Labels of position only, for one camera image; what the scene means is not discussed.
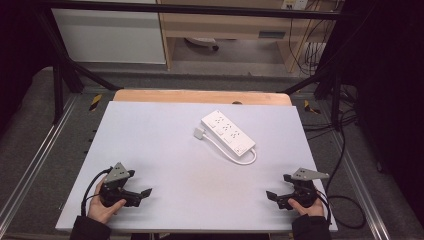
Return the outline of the wooden shelf unit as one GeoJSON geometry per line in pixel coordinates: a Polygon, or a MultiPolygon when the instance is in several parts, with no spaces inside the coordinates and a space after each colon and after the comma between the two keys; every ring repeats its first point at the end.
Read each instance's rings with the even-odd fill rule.
{"type": "MultiPolygon", "coordinates": [[[[283,0],[156,0],[159,4],[200,5],[282,9],[283,0]]],[[[308,0],[305,11],[338,12],[343,0],[308,0]]],[[[333,29],[332,21],[242,17],[222,15],[159,15],[162,33],[171,38],[264,39],[277,43],[289,72],[298,69],[302,48],[307,42],[325,42],[333,29]]]]}

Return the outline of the person's left hand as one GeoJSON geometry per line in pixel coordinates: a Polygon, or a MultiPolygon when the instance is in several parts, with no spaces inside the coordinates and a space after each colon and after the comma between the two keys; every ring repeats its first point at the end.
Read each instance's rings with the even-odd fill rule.
{"type": "Polygon", "coordinates": [[[91,199],[89,204],[89,209],[87,216],[92,220],[100,222],[102,224],[107,224],[113,215],[116,215],[117,212],[125,205],[126,200],[121,199],[117,201],[110,207],[105,207],[99,196],[102,184],[104,180],[101,180],[95,188],[95,196],[91,199]]]}

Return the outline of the black metal frame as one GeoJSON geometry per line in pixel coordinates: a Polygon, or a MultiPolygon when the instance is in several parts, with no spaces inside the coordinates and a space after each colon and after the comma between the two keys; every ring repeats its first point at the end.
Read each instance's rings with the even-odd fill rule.
{"type": "Polygon", "coordinates": [[[84,89],[77,72],[88,77],[92,81],[108,90],[120,90],[119,86],[107,82],[85,67],[76,63],[67,53],[65,45],[61,43],[61,35],[53,30],[51,22],[46,18],[45,12],[54,9],[71,10],[94,10],[115,12],[143,12],[143,13],[166,13],[166,14],[195,14],[195,15],[222,15],[242,17],[265,17],[287,19],[319,19],[319,20],[345,20],[349,14],[337,12],[319,12],[305,10],[271,10],[264,8],[243,8],[224,6],[200,6],[200,5],[175,5],[175,4],[148,4],[148,3],[125,3],[104,1],[75,1],[75,0],[35,0],[32,10],[39,25],[47,35],[53,46],[51,56],[55,59],[54,65],[54,92],[55,92],[55,119],[58,122],[63,114],[62,82],[64,80],[72,92],[81,92],[84,89]]]}

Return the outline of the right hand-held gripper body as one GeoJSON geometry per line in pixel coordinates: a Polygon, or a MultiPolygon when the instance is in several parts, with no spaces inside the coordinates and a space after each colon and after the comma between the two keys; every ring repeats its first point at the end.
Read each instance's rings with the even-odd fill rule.
{"type": "Polygon", "coordinates": [[[299,168],[295,173],[289,175],[292,177],[291,184],[293,185],[294,192],[277,197],[276,203],[280,209],[293,209],[288,203],[290,198],[295,199],[303,207],[310,207],[318,198],[313,181],[330,177],[328,173],[321,173],[306,168],[299,168]]]}

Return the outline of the person's right hand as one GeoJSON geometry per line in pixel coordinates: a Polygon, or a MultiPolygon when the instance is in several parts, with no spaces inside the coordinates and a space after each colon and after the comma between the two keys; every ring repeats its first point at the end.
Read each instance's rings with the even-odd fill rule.
{"type": "Polygon", "coordinates": [[[310,207],[303,207],[299,202],[295,199],[290,198],[288,200],[290,206],[295,209],[301,216],[324,216],[324,208],[320,199],[317,199],[310,207]]]}

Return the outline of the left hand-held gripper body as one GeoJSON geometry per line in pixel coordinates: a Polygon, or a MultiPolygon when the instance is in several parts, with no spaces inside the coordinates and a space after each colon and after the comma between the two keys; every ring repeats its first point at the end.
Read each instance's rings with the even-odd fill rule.
{"type": "Polygon", "coordinates": [[[138,207],[140,205],[140,193],[124,189],[125,184],[131,178],[128,171],[121,162],[118,162],[106,175],[99,193],[105,207],[110,207],[121,199],[126,200],[125,207],[138,207]]]}

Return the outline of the aluminium floor rail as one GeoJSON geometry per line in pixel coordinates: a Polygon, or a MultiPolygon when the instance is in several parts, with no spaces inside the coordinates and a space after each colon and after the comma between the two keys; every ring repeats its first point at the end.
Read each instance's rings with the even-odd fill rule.
{"type": "Polygon", "coordinates": [[[62,115],[42,123],[41,109],[25,107],[0,141],[0,238],[31,188],[63,130],[78,94],[71,94],[62,115]]]}
{"type": "Polygon", "coordinates": [[[365,185],[357,167],[354,164],[353,158],[347,148],[346,140],[342,130],[333,131],[331,133],[336,149],[340,153],[338,162],[339,166],[343,167],[345,175],[349,180],[351,188],[355,194],[356,201],[360,205],[363,216],[366,219],[367,226],[375,240],[390,240],[391,236],[388,229],[377,210],[368,188],[365,185]]]}

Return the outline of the white wall outlet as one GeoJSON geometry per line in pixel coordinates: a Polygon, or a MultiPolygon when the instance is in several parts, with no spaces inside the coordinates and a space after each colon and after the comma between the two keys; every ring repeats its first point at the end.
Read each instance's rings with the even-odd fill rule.
{"type": "Polygon", "coordinates": [[[304,10],[308,0],[283,0],[282,9],[288,10],[304,10]]]}

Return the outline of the white cabinet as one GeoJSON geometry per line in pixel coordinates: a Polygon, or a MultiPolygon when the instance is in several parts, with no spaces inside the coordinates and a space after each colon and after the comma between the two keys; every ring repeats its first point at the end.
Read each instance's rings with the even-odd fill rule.
{"type": "Polygon", "coordinates": [[[67,52],[77,62],[166,63],[157,13],[52,12],[67,52]]]}

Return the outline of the office chair base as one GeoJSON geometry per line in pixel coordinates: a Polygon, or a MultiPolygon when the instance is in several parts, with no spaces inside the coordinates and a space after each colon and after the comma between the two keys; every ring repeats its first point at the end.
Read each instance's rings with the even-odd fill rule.
{"type": "Polygon", "coordinates": [[[214,38],[187,38],[187,41],[198,46],[211,48],[213,51],[219,50],[214,38]]]}

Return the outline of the yellow black tape strip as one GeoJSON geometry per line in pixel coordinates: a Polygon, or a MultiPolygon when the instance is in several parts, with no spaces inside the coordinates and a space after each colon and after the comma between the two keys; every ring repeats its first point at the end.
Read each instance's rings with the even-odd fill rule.
{"type": "Polygon", "coordinates": [[[92,103],[90,104],[90,107],[89,107],[89,111],[95,111],[95,109],[97,108],[101,98],[102,98],[102,94],[97,94],[93,98],[92,103]]]}
{"type": "Polygon", "coordinates": [[[313,108],[308,100],[304,100],[304,111],[314,114],[321,114],[321,111],[319,109],[313,108]]]}

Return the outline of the wooden table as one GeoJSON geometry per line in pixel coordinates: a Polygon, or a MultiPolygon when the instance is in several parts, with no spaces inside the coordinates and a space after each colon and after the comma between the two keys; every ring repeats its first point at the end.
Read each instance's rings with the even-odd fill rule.
{"type": "Polygon", "coordinates": [[[291,106],[287,94],[237,91],[121,89],[114,101],[291,106]]]}

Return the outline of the white power strip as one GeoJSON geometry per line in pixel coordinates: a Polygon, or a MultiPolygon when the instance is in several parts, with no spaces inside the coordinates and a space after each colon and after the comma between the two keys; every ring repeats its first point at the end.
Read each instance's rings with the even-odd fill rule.
{"type": "Polygon", "coordinates": [[[243,156],[256,145],[246,133],[219,110],[203,117],[201,123],[238,157],[243,156]]]}

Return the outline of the white table cover board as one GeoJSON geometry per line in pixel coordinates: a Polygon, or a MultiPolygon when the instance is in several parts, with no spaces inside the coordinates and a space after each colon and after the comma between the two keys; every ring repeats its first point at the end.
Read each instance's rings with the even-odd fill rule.
{"type": "Polygon", "coordinates": [[[292,192],[284,175],[316,167],[293,106],[112,101],[57,229],[72,229],[88,184],[116,163],[135,172],[127,190],[151,192],[139,206],[123,208],[110,220],[112,229],[128,233],[288,231],[296,212],[279,209],[266,194],[292,192]],[[215,110],[256,143],[241,164],[223,156],[212,137],[193,135],[215,110]]]}

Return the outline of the black curtain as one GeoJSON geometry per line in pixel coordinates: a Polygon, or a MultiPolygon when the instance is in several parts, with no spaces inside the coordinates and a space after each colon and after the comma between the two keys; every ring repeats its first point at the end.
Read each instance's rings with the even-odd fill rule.
{"type": "Polygon", "coordinates": [[[0,135],[32,84],[50,66],[47,39],[31,0],[0,0],[0,135]]]}
{"type": "Polygon", "coordinates": [[[424,227],[424,0],[345,0],[355,25],[336,24],[334,49],[355,45],[342,79],[358,90],[377,156],[424,227]]]}

